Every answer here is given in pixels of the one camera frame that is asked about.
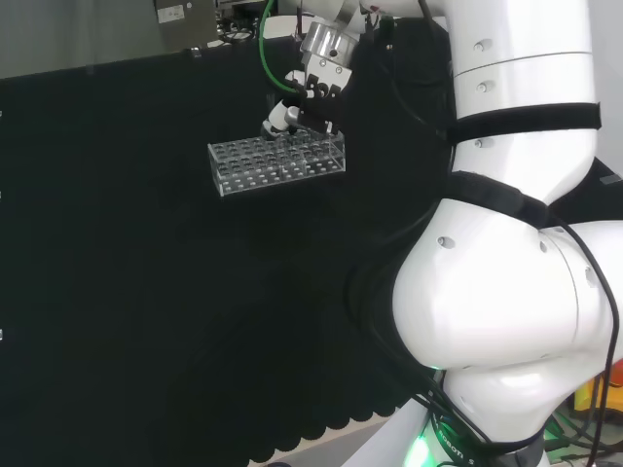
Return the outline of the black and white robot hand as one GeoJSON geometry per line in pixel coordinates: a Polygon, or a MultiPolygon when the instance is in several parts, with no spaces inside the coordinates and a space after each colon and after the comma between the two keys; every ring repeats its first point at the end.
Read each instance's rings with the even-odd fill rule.
{"type": "Polygon", "coordinates": [[[283,96],[261,126],[261,135],[276,140],[298,130],[338,135],[342,130],[352,71],[317,54],[306,54],[304,70],[286,75],[294,93],[283,96]]]}

